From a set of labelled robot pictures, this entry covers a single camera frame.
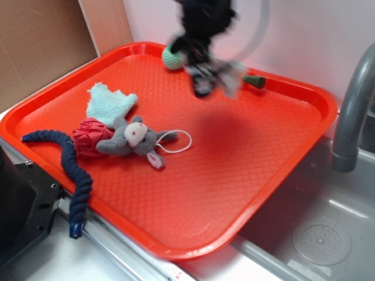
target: green crochet ball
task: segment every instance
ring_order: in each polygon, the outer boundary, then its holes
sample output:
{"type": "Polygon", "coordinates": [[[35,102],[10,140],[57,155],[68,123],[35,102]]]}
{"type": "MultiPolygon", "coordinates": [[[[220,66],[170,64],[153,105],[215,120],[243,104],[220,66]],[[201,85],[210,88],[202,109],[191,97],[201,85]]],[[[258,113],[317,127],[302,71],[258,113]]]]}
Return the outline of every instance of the green crochet ball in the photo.
{"type": "Polygon", "coordinates": [[[162,53],[162,60],[166,68],[177,70],[183,67],[183,60],[179,53],[172,54],[171,46],[166,46],[162,53]]]}

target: red tray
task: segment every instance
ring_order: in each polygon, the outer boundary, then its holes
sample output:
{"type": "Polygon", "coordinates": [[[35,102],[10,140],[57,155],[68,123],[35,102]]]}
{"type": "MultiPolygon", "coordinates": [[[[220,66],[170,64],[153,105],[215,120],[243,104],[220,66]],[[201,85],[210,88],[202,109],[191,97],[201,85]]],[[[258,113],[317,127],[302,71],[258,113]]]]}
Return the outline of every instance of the red tray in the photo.
{"type": "MultiPolygon", "coordinates": [[[[90,207],[145,249],[182,260],[228,243],[335,120],[337,106],[325,90],[256,70],[248,73],[266,77],[265,90],[244,84],[236,100],[220,90],[200,100],[183,70],[163,66],[164,47],[134,43],[107,53],[9,111],[0,135],[73,193],[60,147],[26,145],[21,136],[37,129],[73,136],[95,83],[135,93],[127,119],[188,131],[193,145],[174,155],[158,150],[162,170],[136,155],[79,157],[94,180],[90,207]]],[[[187,143],[181,135],[167,145],[187,143]]]]}

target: sink drain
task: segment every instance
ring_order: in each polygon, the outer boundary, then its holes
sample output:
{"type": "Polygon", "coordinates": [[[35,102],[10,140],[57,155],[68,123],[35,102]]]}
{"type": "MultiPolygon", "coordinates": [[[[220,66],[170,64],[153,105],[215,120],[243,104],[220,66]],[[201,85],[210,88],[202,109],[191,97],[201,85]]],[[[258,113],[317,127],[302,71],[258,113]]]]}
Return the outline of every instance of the sink drain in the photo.
{"type": "Polygon", "coordinates": [[[293,232],[298,254],[316,265],[335,265],[350,253],[352,243],[344,228],[327,218],[302,221],[293,232]]]}

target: cardboard box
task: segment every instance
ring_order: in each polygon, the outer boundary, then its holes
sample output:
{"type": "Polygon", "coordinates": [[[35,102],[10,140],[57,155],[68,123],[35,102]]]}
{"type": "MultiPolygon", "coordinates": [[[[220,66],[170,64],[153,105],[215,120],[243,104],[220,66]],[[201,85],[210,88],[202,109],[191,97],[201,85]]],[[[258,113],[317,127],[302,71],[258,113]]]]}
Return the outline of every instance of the cardboard box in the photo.
{"type": "Polygon", "coordinates": [[[0,2],[0,112],[96,57],[78,1],[0,2]]]}

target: blue rope toy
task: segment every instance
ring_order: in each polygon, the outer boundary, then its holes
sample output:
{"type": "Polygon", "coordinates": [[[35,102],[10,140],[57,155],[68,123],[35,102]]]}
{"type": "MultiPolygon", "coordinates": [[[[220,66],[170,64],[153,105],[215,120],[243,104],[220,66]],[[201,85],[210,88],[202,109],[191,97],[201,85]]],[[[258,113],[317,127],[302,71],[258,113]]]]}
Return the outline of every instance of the blue rope toy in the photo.
{"type": "Polygon", "coordinates": [[[77,153],[71,137],[60,131],[37,130],[22,137],[22,142],[54,142],[62,148],[61,166],[68,177],[76,184],[69,205],[68,221],[70,224],[69,236],[77,239],[82,237],[85,214],[88,207],[88,199],[92,189],[91,176],[77,164],[77,153]]]}

